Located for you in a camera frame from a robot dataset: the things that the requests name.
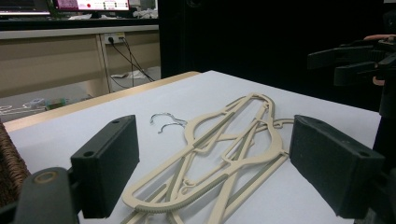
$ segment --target white surface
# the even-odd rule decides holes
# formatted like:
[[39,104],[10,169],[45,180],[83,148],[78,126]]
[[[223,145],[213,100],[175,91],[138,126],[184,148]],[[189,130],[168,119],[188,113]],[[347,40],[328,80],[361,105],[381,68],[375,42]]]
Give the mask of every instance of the white surface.
[[[157,134],[159,126],[149,124],[153,114],[169,112],[179,119],[189,120],[216,112],[251,92],[265,94],[274,100],[276,119],[290,119],[296,114],[321,119],[367,147],[373,146],[380,121],[380,116],[375,112],[282,91],[213,71],[48,120],[9,135],[31,173],[53,166],[68,169],[71,166],[69,158],[111,120],[136,115],[140,162],[128,187],[185,146],[183,130],[179,126],[167,127],[165,132]],[[194,221],[191,217],[207,216],[207,208],[198,209],[200,206],[193,206],[184,216],[186,223],[202,223],[202,220]],[[83,219],[80,216],[80,222],[120,223],[131,211],[119,200],[109,218]],[[166,223],[161,218],[161,215],[153,217],[152,223]],[[337,217],[288,160],[226,223],[351,224],[353,220]]]

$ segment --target monitor screen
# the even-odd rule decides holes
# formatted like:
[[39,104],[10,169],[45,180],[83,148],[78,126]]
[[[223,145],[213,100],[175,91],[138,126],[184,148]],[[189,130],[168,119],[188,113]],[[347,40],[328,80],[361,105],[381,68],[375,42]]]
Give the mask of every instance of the monitor screen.
[[61,11],[127,11],[129,0],[53,0]]
[[0,16],[48,16],[47,0],[1,0]]

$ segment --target metal hook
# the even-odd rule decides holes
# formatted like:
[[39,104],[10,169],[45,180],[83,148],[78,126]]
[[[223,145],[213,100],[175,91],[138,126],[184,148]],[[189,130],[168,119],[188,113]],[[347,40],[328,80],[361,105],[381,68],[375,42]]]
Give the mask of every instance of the metal hook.
[[163,128],[166,127],[166,126],[169,126],[169,125],[180,125],[180,126],[182,126],[183,128],[186,127],[186,125],[187,125],[187,121],[186,121],[186,120],[184,120],[184,119],[177,119],[177,118],[175,118],[175,116],[173,116],[172,114],[167,113],[167,112],[159,113],[159,114],[154,114],[153,116],[151,116],[151,119],[149,120],[149,123],[150,123],[150,124],[153,124],[153,123],[154,123],[154,118],[157,117],[157,116],[160,116],[160,115],[168,116],[168,117],[170,117],[174,122],[164,124],[164,125],[161,127],[161,129],[158,131],[158,133],[162,133],[162,132],[163,132]]

